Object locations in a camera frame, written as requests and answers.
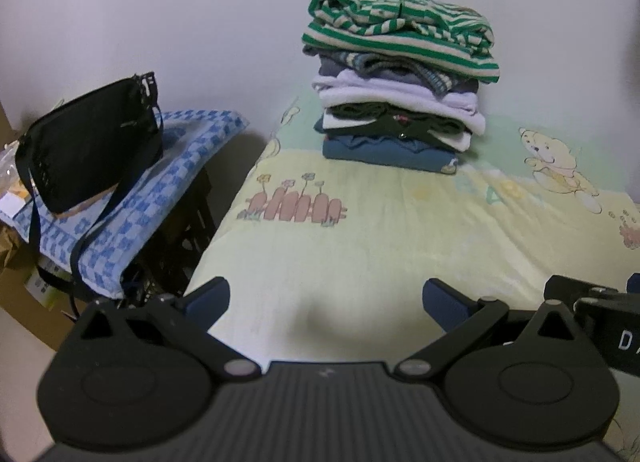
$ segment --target flower print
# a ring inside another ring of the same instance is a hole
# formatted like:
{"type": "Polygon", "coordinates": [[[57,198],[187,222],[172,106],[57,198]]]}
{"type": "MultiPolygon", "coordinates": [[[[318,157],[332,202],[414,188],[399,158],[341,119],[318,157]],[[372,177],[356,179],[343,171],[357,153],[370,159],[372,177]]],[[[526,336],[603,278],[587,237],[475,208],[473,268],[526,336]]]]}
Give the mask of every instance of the flower print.
{"type": "Polygon", "coordinates": [[[511,195],[513,198],[522,198],[524,195],[520,186],[513,180],[503,180],[500,182],[500,187],[505,193],[511,195]]]}
{"type": "Polygon", "coordinates": [[[416,200],[428,200],[429,190],[424,186],[421,186],[411,191],[411,196],[414,197],[416,200]]]}
{"type": "Polygon", "coordinates": [[[620,226],[620,235],[625,247],[629,249],[640,248],[640,229],[631,228],[625,223],[620,226]]]}
{"type": "Polygon", "coordinates": [[[267,193],[266,188],[264,187],[265,184],[267,184],[268,181],[271,180],[271,175],[269,175],[268,173],[263,173],[262,175],[258,176],[258,178],[256,179],[260,184],[262,184],[262,192],[264,194],[267,193]]]}
{"type": "Polygon", "coordinates": [[[305,189],[306,189],[306,185],[309,184],[310,180],[313,180],[316,178],[316,174],[315,173],[305,173],[302,176],[302,180],[305,181],[305,187],[302,188],[302,191],[300,192],[300,196],[302,197],[303,194],[305,194],[305,189]]]}

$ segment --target cartoon bear print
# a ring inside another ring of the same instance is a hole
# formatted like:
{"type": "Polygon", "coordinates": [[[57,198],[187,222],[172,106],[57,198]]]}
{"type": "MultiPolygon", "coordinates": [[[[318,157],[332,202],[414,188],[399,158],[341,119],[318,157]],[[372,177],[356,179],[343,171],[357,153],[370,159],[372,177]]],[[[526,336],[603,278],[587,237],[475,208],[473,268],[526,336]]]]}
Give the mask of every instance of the cartoon bear print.
{"type": "Polygon", "coordinates": [[[589,211],[602,213],[602,206],[595,199],[600,193],[575,170],[575,157],[564,142],[525,128],[520,128],[520,137],[533,155],[524,163],[533,168],[533,178],[538,184],[553,193],[573,193],[589,211]]]}

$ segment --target bed sheet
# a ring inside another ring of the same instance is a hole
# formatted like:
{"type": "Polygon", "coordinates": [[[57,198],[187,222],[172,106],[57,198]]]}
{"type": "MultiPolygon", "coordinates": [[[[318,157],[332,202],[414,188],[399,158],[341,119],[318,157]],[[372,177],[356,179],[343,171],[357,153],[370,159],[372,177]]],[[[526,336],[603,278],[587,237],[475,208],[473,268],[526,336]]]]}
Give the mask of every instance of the bed sheet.
{"type": "MultiPolygon", "coordinates": [[[[489,116],[446,176],[323,158],[321,113],[311,90],[284,113],[190,283],[229,280],[210,333],[263,368],[397,363],[442,334],[422,310],[431,277],[535,309],[552,274],[625,290],[640,270],[640,214],[597,142],[489,116]]],[[[638,380],[614,374],[623,405],[607,439],[640,460],[638,380]]]]}

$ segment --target folded clothes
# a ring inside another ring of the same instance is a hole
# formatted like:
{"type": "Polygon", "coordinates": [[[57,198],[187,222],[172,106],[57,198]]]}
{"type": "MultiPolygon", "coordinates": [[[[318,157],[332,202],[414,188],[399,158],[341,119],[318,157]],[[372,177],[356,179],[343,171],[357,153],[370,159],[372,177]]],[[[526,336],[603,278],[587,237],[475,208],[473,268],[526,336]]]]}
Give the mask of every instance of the folded clothes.
{"type": "Polygon", "coordinates": [[[328,50],[412,58],[493,83],[489,22],[467,7],[434,0],[310,0],[305,44],[328,50]]]}
{"type": "Polygon", "coordinates": [[[321,76],[336,77],[346,68],[355,70],[361,77],[377,77],[422,85],[431,89],[437,98],[447,92],[478,92],[478,80],[431,69],[413,59],[382,54],[324,50],[305,45],[307,55],[319,55],[321,76]]]}
{"type": "Polygon", "coordinates": [[[399,92],[419,96],[425,100],[441,103],[451,108],[465,110],[470,115],[478,111],[478,96],[473,92],[465,92],[462,94],[451,92],[438,100],[431,89],[423,87],[422,85],[412,85],[389,79],[364,78],[351,69],[345,69],[337,76],[316,76],[314,81],[319,85],[327,87],[363,87],[376,90],[398,90],[399,92]]]}
{"type": "Polygon", "coordinates": [[[407,119],[422,121],[430,124],[431,129],[441,134],[459,134],[464,132],[465,125],[457,119],[434,116],[433,114],[420,114],[410,112],[388,103],[349,103],[346,105],[336,105],[327,109],[339,119],[379,119],[380,117],[391,116],[396,121],[403,124],[407,119]]]}
{"type": "Polygon", "coordinates": [[[322,142],[322,155],[326,158],[448,175],[454,174],[458,166],[458,158],[453,152],[432,148],[419,140],[398,140],[392,137],[327,136],[322,142]]]}
{"type": "Polygon", "coordinates": [[[443,134],[425,121],[403,121],[390,116],[379,119],[339,119],[325,110],[315,129],[327,135],[361,135],[364,137],[396,137],[416,139],[436,148],[466,152],[471,146],[471,133],[443,134]]]}
{"type": "Polygon", "coordinates": [[[353,103],[388,103],[411,112],[455,119],[473,133],[484,134],[484,116],[475,111],[478,97],[470,92],[447,94],[439,101],[428,88],[385,79],[364,79],[353,70],[340,72],[337,78],[316,76],[311,84],[324,108],[353,103]]]}

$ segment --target blue checkered towel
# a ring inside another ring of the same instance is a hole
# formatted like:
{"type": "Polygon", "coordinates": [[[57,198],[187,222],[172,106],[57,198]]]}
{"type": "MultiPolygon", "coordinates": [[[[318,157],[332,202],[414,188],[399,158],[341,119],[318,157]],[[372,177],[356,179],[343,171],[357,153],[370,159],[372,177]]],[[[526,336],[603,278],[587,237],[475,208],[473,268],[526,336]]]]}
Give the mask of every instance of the blue checkered towel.
{"type": "MultiPolygon", "coordinates": [[[[167,112],[162,143],[164,155],[142,176],[110,215],[98,237],[80,257],[82,278],[95,292],[121,298],[120,276],[145,242],[160,226],[206,162],[247,126],[235,112],[187,110],[167,112]]],[[[38,197],[42,226],[40,250],[70,271],[69,256],[111,195],[69,218],[57,219],[38,197]]],[[[29,234],[31,206],[27,204],[9,223],[25,240],[29,234]]]]}

